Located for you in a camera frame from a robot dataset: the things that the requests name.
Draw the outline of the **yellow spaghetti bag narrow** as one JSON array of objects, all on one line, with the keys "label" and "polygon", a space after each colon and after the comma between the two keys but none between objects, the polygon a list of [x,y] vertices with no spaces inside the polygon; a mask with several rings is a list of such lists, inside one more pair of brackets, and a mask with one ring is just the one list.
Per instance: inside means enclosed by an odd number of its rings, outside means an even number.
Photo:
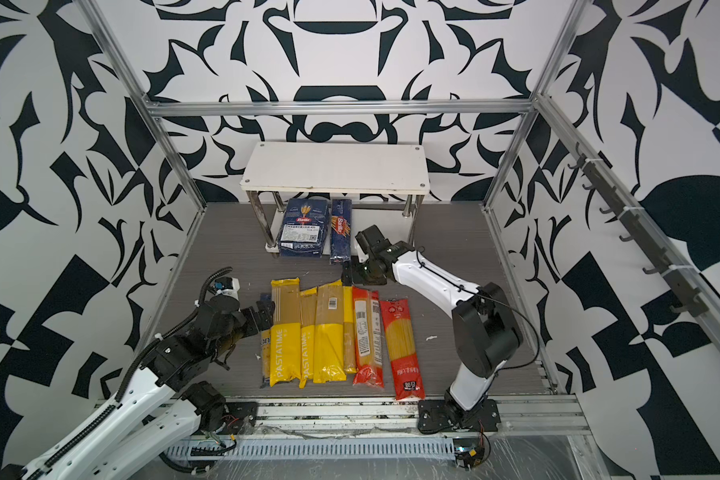
[{"label": "yellow spaghetti bag narrow", "polygon": [[353,288],[351,286],[343,286],[342,294],[344,371],[347,374],[355,374],[357,372],[357,364],[355,353],[356,341]]}]

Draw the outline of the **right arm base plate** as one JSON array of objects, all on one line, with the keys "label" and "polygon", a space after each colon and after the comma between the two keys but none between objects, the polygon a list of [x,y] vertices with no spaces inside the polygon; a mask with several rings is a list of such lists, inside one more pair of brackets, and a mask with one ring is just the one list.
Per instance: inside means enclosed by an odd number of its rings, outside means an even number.
[{"label": "right arm base plate", "polygon": [[461,430],[497,432],[501,417],[497,403],[483,399],[471,410],[463,410],[454,400],[419,400],[417,429],[422,434]]}]

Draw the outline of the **blue Barilla spaghetti box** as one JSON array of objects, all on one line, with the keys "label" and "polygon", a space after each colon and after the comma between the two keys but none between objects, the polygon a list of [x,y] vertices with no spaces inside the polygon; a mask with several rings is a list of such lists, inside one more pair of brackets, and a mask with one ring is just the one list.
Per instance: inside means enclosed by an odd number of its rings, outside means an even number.
[{"label": "blue Barilla spaghetti box", "polygon": [[347,198],[331,201],[331,264],[341,264],[351,259],[352,200]]}]

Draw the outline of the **yellow Pastatime bag barcode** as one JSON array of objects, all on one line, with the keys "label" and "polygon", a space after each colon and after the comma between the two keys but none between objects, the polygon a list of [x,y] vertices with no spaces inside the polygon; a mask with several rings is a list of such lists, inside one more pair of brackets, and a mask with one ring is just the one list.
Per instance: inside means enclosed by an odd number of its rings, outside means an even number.
[{"label": "yellow Pastatime bag barcode", "polygon": [[317,289],[313,381],[345,381],[344,365],[343,283],[337,280]]}]

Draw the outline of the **dark blue Barilla pasta bag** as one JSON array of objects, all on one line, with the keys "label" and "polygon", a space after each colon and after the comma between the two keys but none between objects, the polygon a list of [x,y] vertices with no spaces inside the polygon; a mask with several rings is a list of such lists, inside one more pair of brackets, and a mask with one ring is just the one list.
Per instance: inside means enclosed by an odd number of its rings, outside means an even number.
[{"label": "dark blue Barilla pasta bag", "polygon": [[279,253],[292,257],[320,257],[327,238],[328,220],[327,199],[290,199],[277,237]]}]

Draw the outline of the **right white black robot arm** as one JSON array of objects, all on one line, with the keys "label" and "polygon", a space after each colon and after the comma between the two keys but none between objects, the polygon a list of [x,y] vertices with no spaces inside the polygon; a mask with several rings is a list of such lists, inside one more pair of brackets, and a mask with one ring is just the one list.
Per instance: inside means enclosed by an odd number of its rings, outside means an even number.
[{"label": "right white black robot arm", "polygon": [[394,281],[439,307],[452,320],[461,361],[449,387],[446,404],[464,416],[478,406],[501,368],[523,344],[515,311],[496,284],[480,286],[434,265],[410,244],[391,242],[372,225],[356,234],[363,261],[352,263],[353,280],[360,285]]}]

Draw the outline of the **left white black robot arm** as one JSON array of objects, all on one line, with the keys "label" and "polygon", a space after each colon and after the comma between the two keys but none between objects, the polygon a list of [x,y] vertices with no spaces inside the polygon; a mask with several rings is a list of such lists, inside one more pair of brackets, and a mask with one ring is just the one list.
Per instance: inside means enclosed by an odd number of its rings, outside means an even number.
[{"label": "left white black robot arm", "polygon": [[81,425],[0,479],[125,478],[177,441],[224,426],[224,396],[199,375],[225,366],[236,344],[272,323],[275,305],[243,308],[224,290],[200,297],[178,325],[158,334],[128,367],[115,394]]}]

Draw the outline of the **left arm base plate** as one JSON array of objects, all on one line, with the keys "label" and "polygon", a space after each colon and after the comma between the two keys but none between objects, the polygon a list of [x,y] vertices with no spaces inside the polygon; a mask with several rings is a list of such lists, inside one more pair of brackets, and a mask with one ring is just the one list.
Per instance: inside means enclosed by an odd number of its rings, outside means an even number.
[{"label": "left arm base plate", "polygon": [[256,427],[258,407],[256,401],[227,402],[215,433],[219,436],[248,434]]}]

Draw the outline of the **red spaghetti bag labelled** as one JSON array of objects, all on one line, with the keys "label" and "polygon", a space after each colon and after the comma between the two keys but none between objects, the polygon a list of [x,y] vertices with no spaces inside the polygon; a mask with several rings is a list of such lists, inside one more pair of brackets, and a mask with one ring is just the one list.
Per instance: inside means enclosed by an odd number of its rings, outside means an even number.
[{"label": "red spaghetti bag labelled", "polygon": [[357,372],[353,384],[384,388],[382,320],[376,291],[352,288]]}]

